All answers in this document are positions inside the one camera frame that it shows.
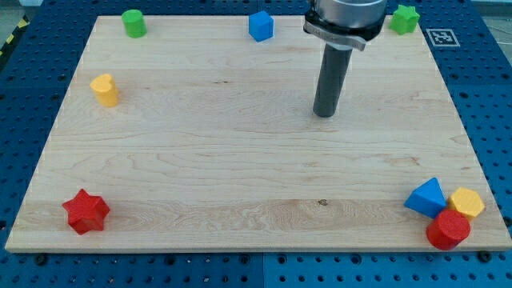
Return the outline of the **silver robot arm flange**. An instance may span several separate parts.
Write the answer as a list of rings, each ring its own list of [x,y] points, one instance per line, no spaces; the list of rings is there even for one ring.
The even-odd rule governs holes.
[[[312,0],[303,29],[336,50],[364,51],[382,30],[387,0]]]

